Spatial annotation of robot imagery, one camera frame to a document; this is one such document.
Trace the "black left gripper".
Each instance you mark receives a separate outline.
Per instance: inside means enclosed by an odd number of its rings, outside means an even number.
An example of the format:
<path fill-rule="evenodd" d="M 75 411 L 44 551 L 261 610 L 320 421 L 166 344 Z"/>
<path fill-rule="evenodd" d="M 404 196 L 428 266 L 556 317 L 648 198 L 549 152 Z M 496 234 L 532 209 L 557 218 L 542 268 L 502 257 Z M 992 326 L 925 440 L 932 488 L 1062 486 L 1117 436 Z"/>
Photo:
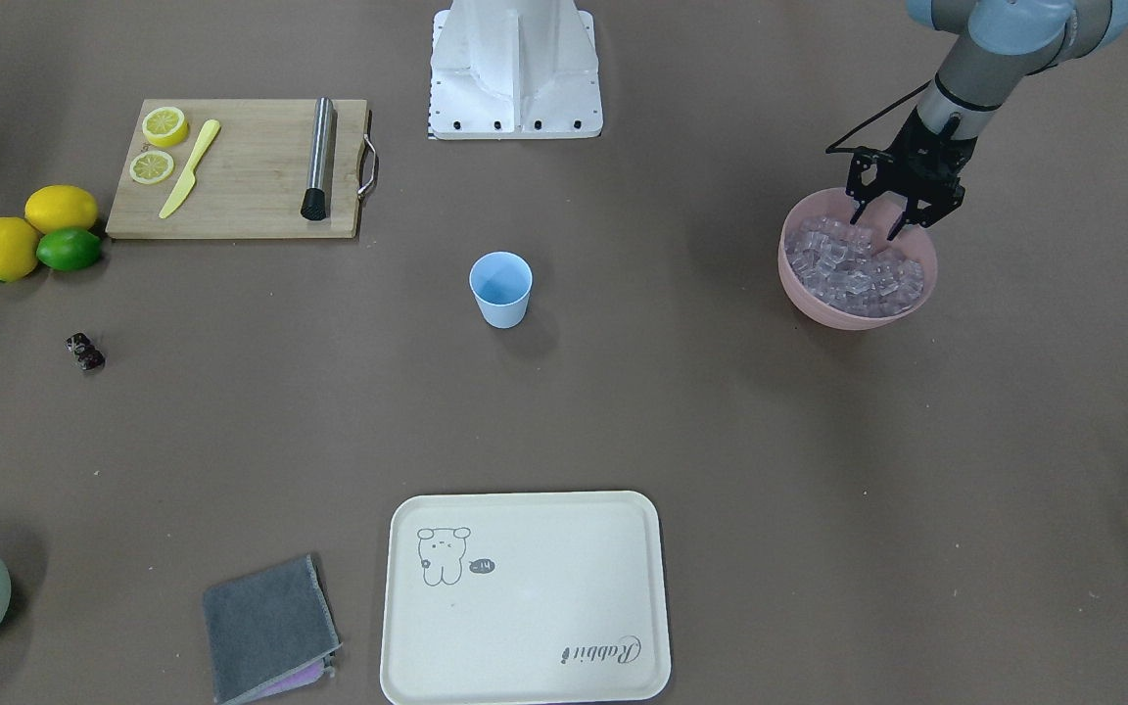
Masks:
<path fill-rule="evenodd" d="M 847 147 L 851 166 L 845 192 L 856 205 L 851 224 L 858 223 L 869 204 L 885 193 L 905 199 L 904 210 L 887 233 L 889 243 L 906 227 L 928 228 L 936 217 L 953 213 L 964 201 L 960 173 L 971 160 L 976 142 L 977 111 L 950 103 L 941 126 L 928 126 L 915 109 L 889 148 Z"/>

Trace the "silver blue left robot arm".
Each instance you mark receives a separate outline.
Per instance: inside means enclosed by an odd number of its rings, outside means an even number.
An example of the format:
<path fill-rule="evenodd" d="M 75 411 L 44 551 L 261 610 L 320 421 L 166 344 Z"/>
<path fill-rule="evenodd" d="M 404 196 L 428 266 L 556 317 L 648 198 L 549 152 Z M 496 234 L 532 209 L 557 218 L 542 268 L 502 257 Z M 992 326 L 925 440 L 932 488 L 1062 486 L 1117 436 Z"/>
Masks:
<path fill-rule="evenodd" d="M 1028 74 L 1104 49 L 1128 26 L 1128 1 L 909 1 L 906 12 L 920 25 L 955 35 L 934 76 L 906 98 L 917 98 L 885 149 L 845 147 L 845 191 L 855 202 L 852 223 L 878 197 L 904 197 L 904 213 L 890 226 L 929 227 L 964 200 L 960 174 L 977 138 Z"/>

